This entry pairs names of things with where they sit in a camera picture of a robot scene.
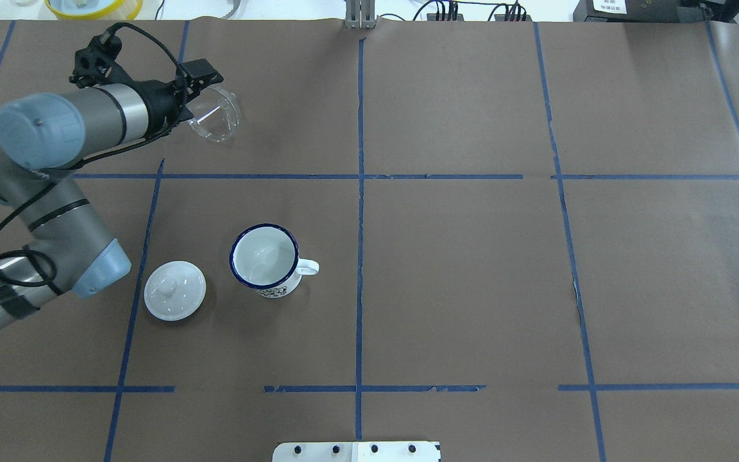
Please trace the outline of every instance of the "white floor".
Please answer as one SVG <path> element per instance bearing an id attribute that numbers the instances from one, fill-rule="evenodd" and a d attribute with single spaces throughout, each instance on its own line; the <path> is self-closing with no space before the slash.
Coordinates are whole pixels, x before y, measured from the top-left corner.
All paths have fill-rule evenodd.
<path id="1" fill-rule="evenodd" d="M 55 19 L 44 0 L 18 6 L 14 0 L 0 0 L 0 19 Z M 395 13 L 411 19 L 423 2 L 417 0 L 377 0 L 376 14 Z M 153 19 L 161 2 L 145 0 L 136 19 Z M 577 0 L 524 0 L 521 4 L 535 21 L 571 21 Z M 196 17 L 223 17 L 232 9 L 232 0 L 164 0 L 159 19 L 185 20 Z M 425 12 L 432 11 L 428 6 Z M 485 21 L 492 6 L 461 5 L 466 21 Z M 344 17 L 343 0 L 242 0 L 234 19 L 320 19 Z"/>

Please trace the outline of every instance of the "white metal plate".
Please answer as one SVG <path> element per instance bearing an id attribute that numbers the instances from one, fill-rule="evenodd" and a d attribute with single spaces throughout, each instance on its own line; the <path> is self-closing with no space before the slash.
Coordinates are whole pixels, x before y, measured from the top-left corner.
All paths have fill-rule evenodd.
<path id="1" fill-rule="evenodd" d="M 440 448 L 436 441 L 282 443 L 273 462 L 440 462 Z"/>

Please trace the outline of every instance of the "white lid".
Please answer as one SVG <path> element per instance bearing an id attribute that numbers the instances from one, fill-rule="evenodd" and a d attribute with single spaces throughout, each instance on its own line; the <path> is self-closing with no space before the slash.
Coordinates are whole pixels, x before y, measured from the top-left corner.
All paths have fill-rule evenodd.
<path id="1" fill-rule="evenodd" d="M 201 269 L 187 261 L 171 261 L 159 266 L 147 279 L 144 304 L 156 318 L 178 321 L 196 312 L 206 292 Z"/>

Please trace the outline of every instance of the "white label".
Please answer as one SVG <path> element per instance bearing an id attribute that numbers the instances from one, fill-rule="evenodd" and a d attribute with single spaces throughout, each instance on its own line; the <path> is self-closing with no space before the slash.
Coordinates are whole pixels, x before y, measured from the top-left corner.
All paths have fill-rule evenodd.
<path id="1" fill-rule="evenodd" d="M 599 12 L 625 15 L 625 0 L 592 0 Z"/>

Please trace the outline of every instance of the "robotic arm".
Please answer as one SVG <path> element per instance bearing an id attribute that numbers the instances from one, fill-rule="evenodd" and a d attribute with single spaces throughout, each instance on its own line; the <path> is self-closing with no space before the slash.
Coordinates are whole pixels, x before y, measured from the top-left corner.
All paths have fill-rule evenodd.
<path id="1" fill-rule="evenodd" d="M 121 50 L 115 33 L 123 27 L 158 44 L 176 65 L 176 79 L 131 79 L 115 63 Z M 170 134 L 192 118 L 187 102 L 223 77 L 205 59 L 179 64 L 144 30 L 117 23 L 76 52 L 70 81 L 80 89 L 32 94 L 0 109 L 0 204 L 15 208 L 0 231 L 18 216 L 34 239 L 0 254 L 0 328 L 65 292 L 94 295 L 130 271 L 73 173 Z M 139 142 L 86 158 L 132 141 Z"/>

